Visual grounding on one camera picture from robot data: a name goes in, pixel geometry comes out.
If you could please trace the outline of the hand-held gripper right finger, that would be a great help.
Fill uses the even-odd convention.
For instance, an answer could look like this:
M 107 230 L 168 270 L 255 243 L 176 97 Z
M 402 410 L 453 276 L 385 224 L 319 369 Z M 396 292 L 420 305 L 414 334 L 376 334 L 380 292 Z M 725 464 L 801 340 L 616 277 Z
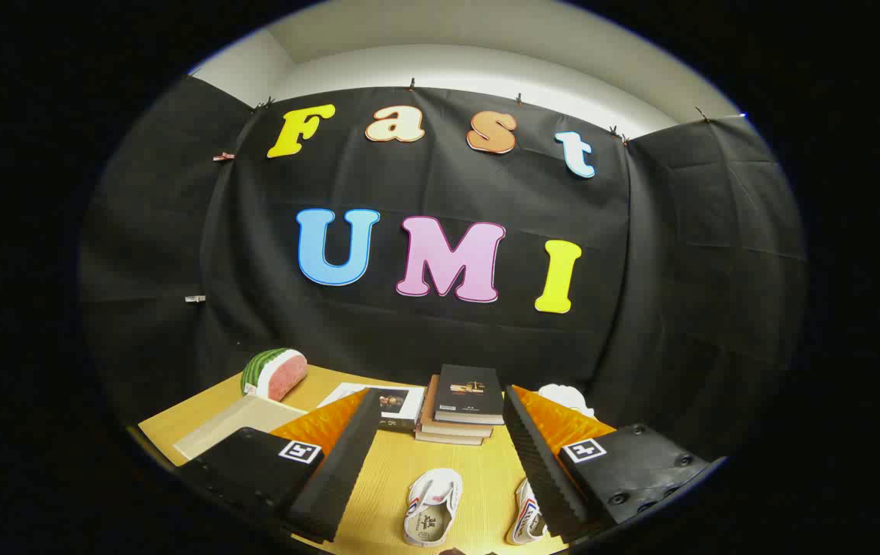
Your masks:
M 675 510 L 726 458 L 707 459 L 651 425 L 613 428 L 516 385 L 503 419 L 549 533 L 611 541 Z

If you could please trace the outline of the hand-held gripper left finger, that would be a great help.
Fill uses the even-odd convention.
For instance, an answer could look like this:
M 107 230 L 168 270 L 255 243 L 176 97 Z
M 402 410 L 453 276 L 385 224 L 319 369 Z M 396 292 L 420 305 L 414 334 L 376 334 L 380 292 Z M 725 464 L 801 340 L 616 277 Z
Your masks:
M 378 390 L 362 388 L 272 431 L 241 426 L 176 474 L 256 528 L 332 541 L 380 413 Z

